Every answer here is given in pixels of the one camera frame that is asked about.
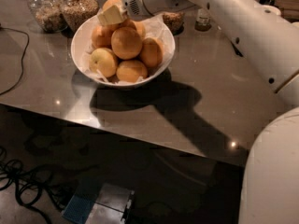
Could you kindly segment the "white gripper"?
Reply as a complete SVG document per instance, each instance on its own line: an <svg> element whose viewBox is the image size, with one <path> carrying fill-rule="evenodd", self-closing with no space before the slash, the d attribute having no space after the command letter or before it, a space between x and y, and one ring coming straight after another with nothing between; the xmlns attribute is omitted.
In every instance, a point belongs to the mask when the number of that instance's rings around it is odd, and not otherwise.
<svg viewBox="0 0 299 224"><path fill-rule="evenodd" d="M128 18L127 12L130 17L148 17L192 7L187 0L122 0L122 3L101 10L97 15L99 22L103 26L122 23Z"/></svg>

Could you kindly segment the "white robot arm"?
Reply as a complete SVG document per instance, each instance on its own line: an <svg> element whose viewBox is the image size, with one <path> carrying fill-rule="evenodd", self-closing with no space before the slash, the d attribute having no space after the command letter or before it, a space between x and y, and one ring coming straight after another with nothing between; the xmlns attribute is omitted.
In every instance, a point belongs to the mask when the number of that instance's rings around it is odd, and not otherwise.
<svg viewBox="0 0 299 224"><path fill-rule="evenodd" d="M189 5L205 9L291 110L256 138L245 167L238 224L299 224L299 28L255 0L121 0L104 24Z"/></svg>

